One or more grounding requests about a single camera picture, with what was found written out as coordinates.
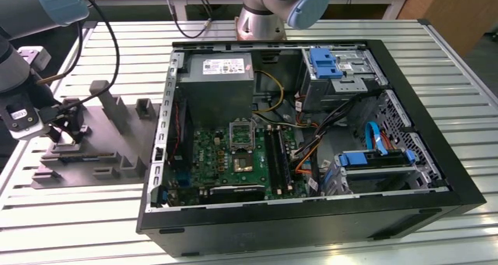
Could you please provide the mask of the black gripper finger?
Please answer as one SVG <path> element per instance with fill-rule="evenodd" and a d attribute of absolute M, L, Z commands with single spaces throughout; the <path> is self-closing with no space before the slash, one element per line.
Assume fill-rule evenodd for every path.
<path fill-rule="evenodd" d="M 71 137 L 76 144 L 79 144 L 86 135 L 84 127 L 84 111 L 72 110 L 68 115 L 68 128 L 71 132 Z"/>
<path fill-rule="evenodd" d="M 56 120 L 51 122 L 50 124 L 50 131 L 47 133 L 47 136 L 52 140 L 54 143 L 58 143 L 62 139 L 62 133 L 64 132 L 64 121 Z"/>

